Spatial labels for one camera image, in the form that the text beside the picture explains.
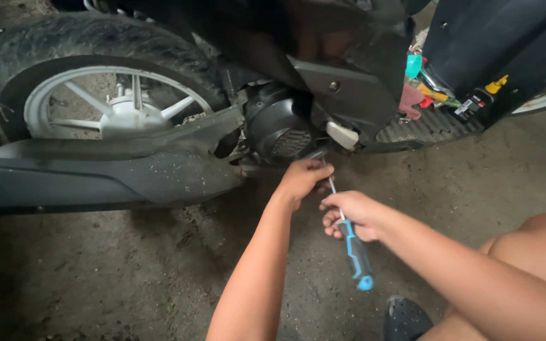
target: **red object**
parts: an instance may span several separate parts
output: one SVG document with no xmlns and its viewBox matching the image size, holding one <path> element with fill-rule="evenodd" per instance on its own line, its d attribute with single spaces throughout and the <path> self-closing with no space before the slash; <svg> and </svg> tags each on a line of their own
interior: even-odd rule
<svg viewBox="0 0 546 341">
<path fill-rule="evenodd" d="M 420 103 L 419 103 L 419 107 L 421 108 L 428 108 L 429 105 L 431 105 L 431 103 L 433 103 L 433 98 L 429 97 L 429 96 L 425 96 L 425 99 L 423 99 Z"/>
</svg>

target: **engine cover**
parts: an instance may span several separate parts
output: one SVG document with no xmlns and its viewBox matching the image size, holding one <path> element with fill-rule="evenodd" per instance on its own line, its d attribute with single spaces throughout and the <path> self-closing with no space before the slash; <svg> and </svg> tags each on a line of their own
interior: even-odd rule
<svg viewBox="0 0 546 341">
<path fill-rule="evenodd" d="M 246 103 L 246 143 L 270 163 L 300 159 L 321 135 L 309 121 L 312 95 L 277 83 L 262 87 Z"/>
</svg>

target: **screw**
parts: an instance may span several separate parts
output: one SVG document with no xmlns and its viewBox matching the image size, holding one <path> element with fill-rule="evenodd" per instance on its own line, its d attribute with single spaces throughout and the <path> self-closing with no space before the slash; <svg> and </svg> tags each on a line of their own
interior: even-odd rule
<svg viewBox="0 0 546 341">
<path fill-rule="evenodd" d="M 337 92 L 338 89 L 340 89 L 340 82 L 331 82 L 330 83 L 330 91 Z"/>
</svg>

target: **left hand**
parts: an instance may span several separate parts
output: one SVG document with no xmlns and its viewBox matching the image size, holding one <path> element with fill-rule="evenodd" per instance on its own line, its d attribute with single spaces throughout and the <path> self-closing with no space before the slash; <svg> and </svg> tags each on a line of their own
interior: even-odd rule
<svg viewBox="0 0 546 341">
<path fill-rule="evenodd" d="M 296 210 L 300 206 L 300 201 L 313 189 L 323 192 L 326 188 L 330 188 L 327 179 L 332 173 L 334 173 L 334 167 L 325 166 L 323 161 L 318 159 L 294 161 L 286 170 L 276 193 L 288 197 Z"/>
</svg>

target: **wheel spoke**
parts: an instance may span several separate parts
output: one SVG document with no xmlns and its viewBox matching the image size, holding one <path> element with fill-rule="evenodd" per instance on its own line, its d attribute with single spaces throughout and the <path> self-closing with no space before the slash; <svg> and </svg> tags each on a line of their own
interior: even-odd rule
<svg viewBox="0 0 546 341">
<path fill-rule="evenodd" d="M 167 107 L 163 109 L 163 111 L 161 112 L 161 117 L 163 117 L 165 120 L 169 120 L 172 117 L 174 117 L 176 114 L 178 114 L 179 112 L 183 111 L 186 107 L 191 105 L 191 103 L 193 102 L 195 102 L 195 98 L 191 96 L 186 97 L 185 99 L 182 99 L 175 105 L 172 105 L 171 107 Z"/>
<path fill-rule="evenodd" d="M 132 103 L 136 110 L 143 109 L 143 91 L 140 89 L 140 76 L 132 75 Z"/>
<path fill-rule="evenodd" d="M 90 130 L 100 130 L 100 122 L 97 121 L 84 121 L 84 120 L 51 120 L 51 124 L 56 124 L 58 126 L 72 127 L 72 128 L 82 128 Z"/>
<path fill-rule="evenodd" d="M 86 88 L 73 81 L 66 81 L 64 82 L 64 85 L 75 92 L 79 97 L 83 98 L 87 103 L 90 103 L 93 107 L 98 109 L 98 111 L 107 116 L 114 115 L 113 107 L 111 105 L 95 97 L 94 94 L 89 92 Z"/>
</svg>

